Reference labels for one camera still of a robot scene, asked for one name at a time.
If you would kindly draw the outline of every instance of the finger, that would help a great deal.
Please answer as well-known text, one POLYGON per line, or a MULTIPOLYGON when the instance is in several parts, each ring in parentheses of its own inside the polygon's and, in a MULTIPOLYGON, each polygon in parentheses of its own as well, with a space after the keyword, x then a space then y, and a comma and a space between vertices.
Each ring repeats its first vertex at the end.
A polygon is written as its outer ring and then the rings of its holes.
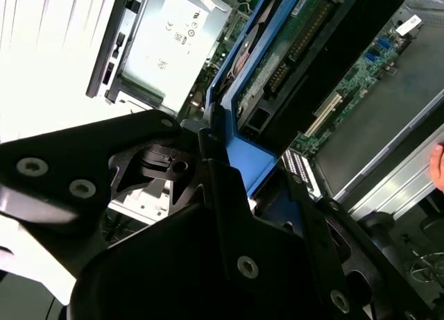
POLYGON ((438 180, 441 177, 442 157, 443 157, 443 146, 437 145, 430 158, 430 176, 432 177, 433 180, 438 180))
POLYGON ((442 179, 444 178, 444 146, 440 145, 440 147, 441 147, 440 178, 442 179))

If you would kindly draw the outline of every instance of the blue connector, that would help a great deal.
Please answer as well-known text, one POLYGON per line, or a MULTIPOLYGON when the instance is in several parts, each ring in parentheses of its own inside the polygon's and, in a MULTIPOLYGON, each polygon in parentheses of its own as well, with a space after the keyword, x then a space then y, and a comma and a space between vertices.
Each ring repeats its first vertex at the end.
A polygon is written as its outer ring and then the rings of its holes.
POLYGON ((367 60, 369 60, 370 62, 374 62, 376 60, 376 57, 372 53, 369 53, 369 52, 365 53, 364 57, 367 60))
POLYGON ((377 44, 380 45, 382 48, 390 49, 391 48, 391 42, 386 37, 380 37, 377 40, 377 44))

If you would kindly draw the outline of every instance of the motherboard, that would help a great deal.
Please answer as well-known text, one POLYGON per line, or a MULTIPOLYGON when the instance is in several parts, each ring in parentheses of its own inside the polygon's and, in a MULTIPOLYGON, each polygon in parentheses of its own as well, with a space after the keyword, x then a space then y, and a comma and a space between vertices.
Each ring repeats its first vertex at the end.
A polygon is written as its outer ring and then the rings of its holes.
POLYGON ((374 85, 383 76, 396 73, 396 58, 410 43, 411 40, 401 37, 395 24, 389 22, 315 112, 316 121, 307 131, 298 134, 291 147, 308 158, 315 155, 374 85))
POLYGON ((333 9, 330 0, 299 0, 238 100, 238 120, 255 98, 273 99, 291 69, 282 60, 296 62, 333 9))

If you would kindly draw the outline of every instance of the black plastic frame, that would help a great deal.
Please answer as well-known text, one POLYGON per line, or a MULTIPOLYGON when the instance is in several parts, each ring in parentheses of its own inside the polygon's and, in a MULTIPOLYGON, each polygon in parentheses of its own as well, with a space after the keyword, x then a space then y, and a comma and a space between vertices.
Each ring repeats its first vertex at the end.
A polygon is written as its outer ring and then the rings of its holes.
POLYGON ((100 45, 99 54, 92 70, 86 95, 94 98, 98 92, 105 76, 108 60, 112 55, 114 43, 119 35, 120 24, 122 23, 123 14, 125 13, 127 0, 115 0, 111 10, 110 20, 106 26, 105 35, 100 45))

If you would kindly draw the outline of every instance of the white surface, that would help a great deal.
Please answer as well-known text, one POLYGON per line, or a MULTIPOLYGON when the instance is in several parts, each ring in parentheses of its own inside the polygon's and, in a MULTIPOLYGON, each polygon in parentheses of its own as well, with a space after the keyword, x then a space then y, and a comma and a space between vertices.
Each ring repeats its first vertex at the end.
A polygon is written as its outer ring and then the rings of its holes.
POLYGON ((0 141, 127 114, 85 96, 114 0, 0 0, 0 141))
POLYGON ((207 11, 188 0, 165 0, 161 11, 147 10, 125 76, 148 83, 164 97, 163 106, 179 112, 212 46, 202 30, 207 17, 207 11))
POLYGON ((406 35, 408 32, 413 30, 419 23, 421 22, 421 18, 419 18, 417 15, 411 16, 409 20, 407 20, 403 25, 398 27, 396 29, 396 32, 398 32, 402 37, 406 35))
POLYGON ((169 196, 162 193, 158 199, 142 190, 135 190, 123 203, 112 201, 108 207, 142 223, 153 225, 168 216, 169 196))
POLYGON ((68 305, 76 279, 17 221, 0 215, 0 270, 41 282, 68 305))
POLYGON ((205 4, 205 6, 208 8, 209 11, 213 11, 216 8, 216 4, 212 0, 200 0, 202 3, 205 4))

